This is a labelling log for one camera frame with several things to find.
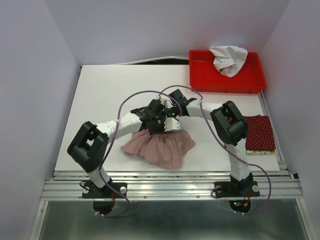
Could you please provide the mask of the pink pleated skirt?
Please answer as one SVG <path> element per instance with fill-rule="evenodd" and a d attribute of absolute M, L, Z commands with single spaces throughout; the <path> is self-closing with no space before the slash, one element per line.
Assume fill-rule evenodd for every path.
<path fill-rule="evenodd" d="M 177 170 L 184 156 L 196 143 L 185 130 L 150 134 L 144 129 L 132 133 L 131 139 L 120 147 L 129 155 L 142 157 L 146 162 L 165 169 Z"/>

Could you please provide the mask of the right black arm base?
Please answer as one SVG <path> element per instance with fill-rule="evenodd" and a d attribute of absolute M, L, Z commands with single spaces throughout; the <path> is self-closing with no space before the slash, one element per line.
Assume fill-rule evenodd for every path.
<path fill-rule="evenodd" d="M 230 176 L 230 181 L 216 181 L 211 196 L 215 199 L 230 198 L 229 205 L 233 211 L 248 214 L 251 209 L 251 198 L 260 196 L 258 183 L 253 174 L 238 181 Z"/>

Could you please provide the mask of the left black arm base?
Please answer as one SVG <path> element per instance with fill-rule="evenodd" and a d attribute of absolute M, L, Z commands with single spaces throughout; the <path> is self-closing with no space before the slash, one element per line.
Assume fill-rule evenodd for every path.
<path fill-rule="evenodd" d="M 84 180 L 79 183 L 82 188 L 82 198 L 93 200 L 92 208 L 96 215 L 101 217 L 113 217 L 112 211 L 116 204 L 116 199 L 124 199 L 123 196 L 115 193 L 108 186 L 98 188 L 91 180 Z"/>

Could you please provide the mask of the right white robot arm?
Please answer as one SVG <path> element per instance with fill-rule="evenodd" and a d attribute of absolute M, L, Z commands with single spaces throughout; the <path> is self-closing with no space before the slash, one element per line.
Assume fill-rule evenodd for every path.
<path fill-rule="evenodd" d="M 177 101 L 183 116 L 205 120 L 217 143 L 228 153 L 230 161 L 230 189 L 235 195 L 248 190 L 253 175 L 246 157 L 246 137 L 249 125 L 233 101 L 204 102 L 203 96 L 187 99 L 177 89 L 169 94 Z"/>

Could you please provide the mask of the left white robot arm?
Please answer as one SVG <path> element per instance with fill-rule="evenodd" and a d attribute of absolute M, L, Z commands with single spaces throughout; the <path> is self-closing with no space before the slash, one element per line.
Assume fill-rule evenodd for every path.
<path fill-rule="evenodd" d="M 111 142 L 157 124 L 162 130 L 165 118 L 165 106 L 153 99 L 147 106 L 135 108 L 119 119 L 99 124 L 90 121 L 83 123 L 68 146 L 67 153 L 93 183 L 87 190 L 94 190 L 100 197 L 111 193 L 112 180 L 102 167 Z"/>

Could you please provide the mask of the red plastic bin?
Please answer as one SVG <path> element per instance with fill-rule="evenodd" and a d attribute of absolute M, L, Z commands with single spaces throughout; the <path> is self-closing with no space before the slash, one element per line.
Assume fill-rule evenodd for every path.
<path fill-rule="evenodd" d="M 258 94 L 267 88 L 259 55 L 249 52 L 241 70 L 233 77 L 221 75 L 209 50 L 189 51 L 189 85 L 198 92 Z"/>

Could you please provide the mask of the white cloth garment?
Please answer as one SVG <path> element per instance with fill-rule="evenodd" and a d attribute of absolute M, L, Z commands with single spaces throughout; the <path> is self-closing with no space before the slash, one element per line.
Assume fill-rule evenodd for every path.
<path fill-rule="evenodd" d="M 232 78 L 244 66 L 248 51 L 238 46 L 211 46 L 209 51 L 213 54 L 213 66 L 222 75 Z"/>

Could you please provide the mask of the yellow floral folded skirt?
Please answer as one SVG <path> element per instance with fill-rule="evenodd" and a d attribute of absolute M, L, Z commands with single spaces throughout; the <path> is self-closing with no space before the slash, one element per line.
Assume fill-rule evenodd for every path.
<path fill-rule="evenodd" d="M 246 150 L 247 155 L 274 155 L 275 150 Z"/>

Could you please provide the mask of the red polka dot skirt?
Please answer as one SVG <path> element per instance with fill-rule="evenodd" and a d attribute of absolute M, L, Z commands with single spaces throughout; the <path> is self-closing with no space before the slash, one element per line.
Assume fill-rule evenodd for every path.
<path fill-rule="evenodd" d="M 245 116 L 244 118 L 248 123 L 245 149 L 257 151 L 276 150 L 270 118 L 267 115 Z"/>

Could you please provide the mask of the aluminium mounting rail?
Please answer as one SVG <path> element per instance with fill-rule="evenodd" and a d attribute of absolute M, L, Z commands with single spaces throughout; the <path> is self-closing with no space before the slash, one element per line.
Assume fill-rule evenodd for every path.
<path fill-rule="evenodd" d="M 215 182 L 229 181 L 227 172 L 182 171 L 182 172 L 112 172 L 113 182 L 127 184 L 127 198 L 132 201 L 211 200 Z M 80 181 L 87 176 L 79 171 L 57 171 L 53 179 L 44 183 L 42 201 L 81 201 Z M 260 172 L 256 172 L 260 199 L 266 199 L 271 187 L 271 199 L 300 199 L 303 188 L 299 179 L 281 170 L 270 176 L 271 184 Z"/>

